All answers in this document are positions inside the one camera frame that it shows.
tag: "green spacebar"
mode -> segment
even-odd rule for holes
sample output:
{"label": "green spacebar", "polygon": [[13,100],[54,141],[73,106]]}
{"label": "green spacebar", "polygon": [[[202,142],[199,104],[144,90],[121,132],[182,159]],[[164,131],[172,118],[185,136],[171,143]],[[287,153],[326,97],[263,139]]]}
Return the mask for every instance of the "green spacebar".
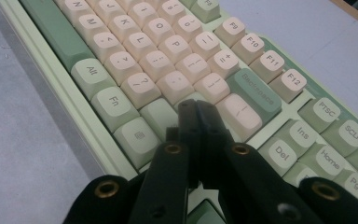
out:
{"label": "green spacebar", "polygon": [[95,58],[52,0],[20,0],[20,2],[53,48],[66,71],[70,72],[72,66],[80,60]]}

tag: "keyboard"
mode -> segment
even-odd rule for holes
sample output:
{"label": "keyboard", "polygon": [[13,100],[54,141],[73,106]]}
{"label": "keyboard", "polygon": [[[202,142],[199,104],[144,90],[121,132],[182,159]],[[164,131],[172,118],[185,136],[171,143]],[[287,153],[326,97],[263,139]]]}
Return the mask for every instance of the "keyboard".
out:
{"label": "keyboard", "polygon": [[[217,1],[0,0],[0,8],[105,173],[132,179],[146,170],[177,125],[177,106],[196,99],[216,105],[235,141],[286,182],[321,176],[358,198],[358,118]],[[192,190],[188,213],[188,223],[224,223],[215,190]]]}

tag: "desk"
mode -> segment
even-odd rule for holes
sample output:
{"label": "desk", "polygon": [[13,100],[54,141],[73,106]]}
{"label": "desk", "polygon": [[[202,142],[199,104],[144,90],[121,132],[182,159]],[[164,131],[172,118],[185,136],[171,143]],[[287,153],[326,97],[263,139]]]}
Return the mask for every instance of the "desk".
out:
{"label": "desk", "polygon": [[[221,0],[358,115],[358,21],[328,0]],[[102,175],[0,12],[0,223],[61,223]]]}

